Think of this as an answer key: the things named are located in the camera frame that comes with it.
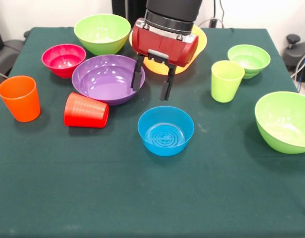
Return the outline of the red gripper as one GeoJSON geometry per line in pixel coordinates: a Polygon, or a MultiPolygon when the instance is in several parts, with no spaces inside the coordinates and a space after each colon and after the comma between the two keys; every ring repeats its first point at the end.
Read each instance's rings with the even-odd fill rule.
{"type": "Polygon", "coordinates": [[[141,84],[141,68],[144,56],[166,60],[168,65],[168,77],[163,82],[159,99],[167,101],[175,76],[176,66],[184,67],[191,60],[197,50],[199,37],[196,34],[179,35],[167,32],[145,22],[144,18],[139,18],[132,30],[132,47],[138,54],[135,63],[131,88],[138,91],[141,84]]]}

